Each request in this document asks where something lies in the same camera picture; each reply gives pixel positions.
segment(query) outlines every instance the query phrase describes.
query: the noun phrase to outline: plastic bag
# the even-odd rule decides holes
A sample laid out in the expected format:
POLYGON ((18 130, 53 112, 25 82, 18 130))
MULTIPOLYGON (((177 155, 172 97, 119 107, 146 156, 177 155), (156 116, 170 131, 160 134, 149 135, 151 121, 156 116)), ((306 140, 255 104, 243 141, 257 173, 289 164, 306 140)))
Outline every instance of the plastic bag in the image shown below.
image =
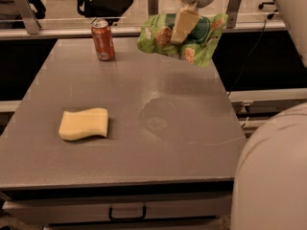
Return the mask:
POLYGON ((138 49, 145 53, 165 56, 177 55, 186 61, 205 67, 209 64, 223 33, 227 15, 219 13, 212 17, 201 16, 194 30, 181 45, 171 43, 176 14, 151 16, 141 27, 137 40, 138 49))

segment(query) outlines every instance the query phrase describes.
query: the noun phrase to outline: red can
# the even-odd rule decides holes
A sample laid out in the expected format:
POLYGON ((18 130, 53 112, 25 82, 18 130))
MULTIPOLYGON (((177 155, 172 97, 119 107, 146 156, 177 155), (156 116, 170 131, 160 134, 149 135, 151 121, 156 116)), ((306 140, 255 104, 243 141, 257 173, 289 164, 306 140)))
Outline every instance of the red can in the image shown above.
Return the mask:
POLYGON ((99 60, 109 60, 115 57, 111 28, 104 19, 93 22, 92 35, 99 60))

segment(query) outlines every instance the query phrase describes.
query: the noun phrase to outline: floor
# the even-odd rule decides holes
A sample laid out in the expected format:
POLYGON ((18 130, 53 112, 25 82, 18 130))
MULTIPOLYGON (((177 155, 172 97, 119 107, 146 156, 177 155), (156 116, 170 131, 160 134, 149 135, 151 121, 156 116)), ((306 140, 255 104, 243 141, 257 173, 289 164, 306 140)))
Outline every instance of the floor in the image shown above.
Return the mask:
MULTIPOLYGON (((239 10, 238 22, 262 22, 267 19, 267 15, 274 11, 274 6, 267 6, 263 10, 258 9, 258 5, 263 1, 271 0, 243 0, 239 10)), ((77 0, 42 0, 47 12, 44 20, 40 21, 43 28, 90 28, 92 19, 82 17, 77 13, 77 0)), ((201 15, 210 16, 219 12, 225 12, 228 0, 215 0, 210 6, 201 9, 201 15)), ((159 12, 171 13, 178 9, 177 0, 159 0, 159 12)), ((139 26, 148 17, 147 0, 134 0, 132 7, 119 21, 119 26, 139 26)), ((221 230, 229 229, 229 216, 223 216, 224 225, 221 230)), ((0 211, 0 227, 9 225, 18 230, 38 230, 40 226, 29 226, 20 222, 16 218, 0 211)))

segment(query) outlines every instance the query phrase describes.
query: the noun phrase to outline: table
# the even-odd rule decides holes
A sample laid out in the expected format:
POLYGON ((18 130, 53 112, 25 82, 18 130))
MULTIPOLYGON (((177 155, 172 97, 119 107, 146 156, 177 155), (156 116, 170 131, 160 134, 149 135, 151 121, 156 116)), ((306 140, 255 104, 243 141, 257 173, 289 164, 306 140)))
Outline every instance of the table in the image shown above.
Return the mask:
POLYGON ((246 138, 213 62, 148 55, 136 40, 114 38, 111 61, 91 38, 58 40, 0 138, 8 212, 31 224, 108 221, 113 208, 114 219, 229 213, 246 138), (61 140, 63 111, 92 107, 108 110, 107 138, 61 140))

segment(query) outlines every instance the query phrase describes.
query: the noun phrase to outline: drawer handle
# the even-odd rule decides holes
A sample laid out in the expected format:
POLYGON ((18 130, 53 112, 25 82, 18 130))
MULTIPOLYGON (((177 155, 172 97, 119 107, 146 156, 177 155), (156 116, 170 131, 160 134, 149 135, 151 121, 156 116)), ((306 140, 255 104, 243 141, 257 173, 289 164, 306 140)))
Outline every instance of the drawer handle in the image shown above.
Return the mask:
POLYGON ((143 213, 141 217, 137 218, 115 218, 113 216, 113 208, 109 208, 108 210, 108 218, 110 221, 116 221, 116 222, 135 222, 143 220, 146 217, 146 206, 143 206, 143 213))

